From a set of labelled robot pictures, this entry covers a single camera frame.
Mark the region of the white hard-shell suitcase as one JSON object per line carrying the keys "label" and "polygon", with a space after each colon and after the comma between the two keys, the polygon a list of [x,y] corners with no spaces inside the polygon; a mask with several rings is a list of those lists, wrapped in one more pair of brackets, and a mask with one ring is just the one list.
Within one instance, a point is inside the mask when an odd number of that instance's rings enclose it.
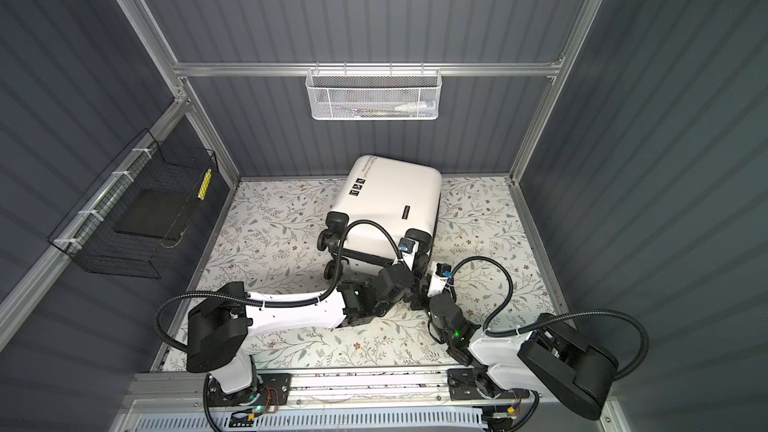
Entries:
{"label": "white hard-shell suitcase", "polygon": [[375,155],[359,157],[326,214],[318,250],[336,254],[350,223],[371,220],[394,242],[408,238],[418,244],[411,269],[422,276],[436,235],[441,187],[442,175],[435,168]]}

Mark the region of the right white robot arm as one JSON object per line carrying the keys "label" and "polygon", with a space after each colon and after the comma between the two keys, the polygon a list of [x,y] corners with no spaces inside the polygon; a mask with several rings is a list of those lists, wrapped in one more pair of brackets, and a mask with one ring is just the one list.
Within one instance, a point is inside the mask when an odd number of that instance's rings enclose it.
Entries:
{"label": "right white robot arm", "polygon": [[600,418],[619,362],[565,322],[509,337],[491,337],[468,321],[451,295],[429,300],[430,325],[458,364],[470,367],[487,398],[514,389],[549,394],[571,412]]}

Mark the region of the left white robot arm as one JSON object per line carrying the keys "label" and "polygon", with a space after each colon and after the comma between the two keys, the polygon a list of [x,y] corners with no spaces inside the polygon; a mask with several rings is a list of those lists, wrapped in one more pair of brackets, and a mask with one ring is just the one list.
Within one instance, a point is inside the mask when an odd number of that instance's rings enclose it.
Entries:
{"label": "left white robot arm", "polygon": [[242,282],[229,283],[209,294],[188,313],[186,370],[210,373],[226,394],[254,384],[249,355],[242,350],[250,336],[316,327],[356,327],[385,316],[411,297],[416,276],[403,263],[385,267],[364,281],[343,281],[320,294],[281,296],[268,307],[264,295],[249,293]]}

